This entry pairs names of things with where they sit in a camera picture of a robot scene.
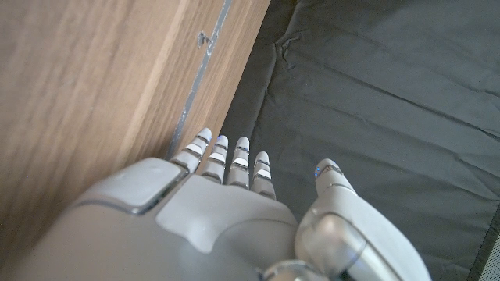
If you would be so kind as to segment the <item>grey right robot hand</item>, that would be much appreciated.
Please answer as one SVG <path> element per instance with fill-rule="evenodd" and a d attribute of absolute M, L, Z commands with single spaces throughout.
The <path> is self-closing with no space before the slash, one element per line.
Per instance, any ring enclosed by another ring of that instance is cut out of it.
<path fill-rule="evenodd" d="M 406 236 L 320 161 L 301 220 L 279 202 L 265 152 L 209 129 L 170 160 L 96 183 L 9 273 L 11 280 L 428 280 Z"/>

